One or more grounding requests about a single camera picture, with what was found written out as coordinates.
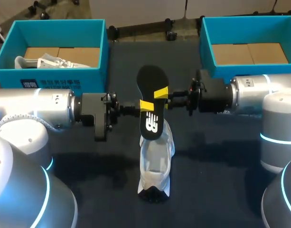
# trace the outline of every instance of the sneaker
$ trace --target sneaker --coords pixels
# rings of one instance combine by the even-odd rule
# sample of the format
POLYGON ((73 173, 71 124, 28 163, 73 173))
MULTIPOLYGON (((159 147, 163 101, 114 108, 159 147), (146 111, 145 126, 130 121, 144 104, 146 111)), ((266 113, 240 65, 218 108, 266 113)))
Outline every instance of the sneaker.
POLYGON ((72 63, 61 58, 44 54, 39 59, 27 59, 18 56, 14 60, 15 69, 26 68, 90 68, 90 66, 82 65, 79 63, 72 63))
POLYGON ((161 201, 169 197, 170 162, 175 153, 173 135, 164 120, 160 138, 150 141, 140 138, 140 173, 138 194, 148 201, 161 201))

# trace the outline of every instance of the yellow tag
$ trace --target yellow tag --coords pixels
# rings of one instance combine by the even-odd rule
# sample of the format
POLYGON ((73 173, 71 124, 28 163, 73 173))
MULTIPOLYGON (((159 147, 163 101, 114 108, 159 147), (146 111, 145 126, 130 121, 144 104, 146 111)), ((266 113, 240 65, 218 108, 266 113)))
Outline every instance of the yellow tag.
POLYGON ((140 111, 141 112, 154 111, 154 104, 151 102, 140 100, 140 111))
POLYGON ((169 88, 165 87, 163 89, 157 90, 154 92, 155 99, 168 99, 169 97, 169 88))

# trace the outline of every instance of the blue bin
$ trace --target blue bin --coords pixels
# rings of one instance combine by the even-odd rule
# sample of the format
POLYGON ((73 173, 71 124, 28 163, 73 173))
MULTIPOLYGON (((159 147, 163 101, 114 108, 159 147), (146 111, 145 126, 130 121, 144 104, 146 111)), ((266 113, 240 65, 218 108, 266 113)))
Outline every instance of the blue bin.
POLYGON ((2 88, 71 88, 76 95, 103 93, 107 75, 109 44, 104 20, 15 21, 0 51, 2 88), (14 59, 28 47, 100 48, 98 67, 62 69, 14 69, 14 59), (65 82, 62 85, 54 82, 65 82))
POLYGON ((234 76, 291 73, 291 16, 203 18, 200 34, 203 68, 228 83, 234 76), (279 43, 288 64, 218 65, 212 45, 279 43))

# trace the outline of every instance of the cable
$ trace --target cable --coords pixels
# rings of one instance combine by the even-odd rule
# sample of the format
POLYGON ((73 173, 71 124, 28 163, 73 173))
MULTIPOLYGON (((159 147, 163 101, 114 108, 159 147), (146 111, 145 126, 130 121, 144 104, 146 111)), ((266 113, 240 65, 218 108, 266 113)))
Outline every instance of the cable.
POLYGON ((276 4, 277 4, 277 1, 278 1, 278 0, 275 0, 275 3, 274 3, 274 6, 273 6, 273 9, 272 9, 272 12, 275 12, 274 9, 275 9, 275 6, 276 6, 276 4))
POLYGON ((24 120, 24 119, 30 119, 30 120, 35 120, 41 124, 43 124, 47 129, 50 129, 54 132, 61 132, 63 130, 61 129, 56 129, 53 126, 51 126, 49 123, 47 123, 45 120, 36 117, 34 115, 30 115, 30 114, 15 114, 15 115, 6 115, 4 116, 1 120, 0 120, 0 128, 2 127, 3 124, 9 123, 11 121, 15 121, 15 120, 24 120))

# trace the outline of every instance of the new balance logo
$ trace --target new balance logo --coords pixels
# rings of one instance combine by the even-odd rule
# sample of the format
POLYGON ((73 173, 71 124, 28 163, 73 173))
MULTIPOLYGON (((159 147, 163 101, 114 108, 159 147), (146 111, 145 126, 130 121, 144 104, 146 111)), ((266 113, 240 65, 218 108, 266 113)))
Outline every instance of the new balance logo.
POLYGON ((149 132, 157 133, 158 124, 156 123, 156 121, 158 121, 158 117, 156 115, 154 115, 153 113, 150 113, 150 112, 146 112, 146 116, 148 117, 146 119, 146 129, 149 132))

